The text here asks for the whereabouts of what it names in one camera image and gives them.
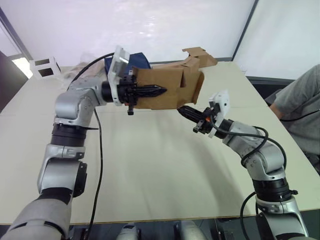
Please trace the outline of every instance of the white table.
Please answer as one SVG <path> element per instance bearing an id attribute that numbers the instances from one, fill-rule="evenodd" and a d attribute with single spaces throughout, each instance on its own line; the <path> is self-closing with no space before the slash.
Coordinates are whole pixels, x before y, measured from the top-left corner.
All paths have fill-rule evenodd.
<path id="1" fill-rule="evenodd" d="M 195 107 L 205 108 L 212 93 L 228 89 L 232 108 L 227 117 L 266 128 L 286 150 L 287 180 L 299 191 L 300 210 L 320 208 L 319 176 L 238 67 L 219 62 L 203 72 L 205 83 Z M 0 114 L 1 224 L 12 223 L 38 197 L 36 182 L 51 137 L 54 101 L 63 91 L 59 80 L 30 79 Z M 137 109 L 127 116 L 126 109 L 113 104 L 98 108 L 104 171 L 96 223 L 239 215 L 253 184 L 238 155 L 220 139 L 193 133 L 194 123 L 176 110 Z M 97 125 L 94 118 L 91 125 Z M 99 175 L 97 131 L 88 131 L 85 145 L 88 176 L 84 194 L 72 203 L 73 224 L 90 221 Z M 255 213 L 253 200 L 244 213 Z"/>

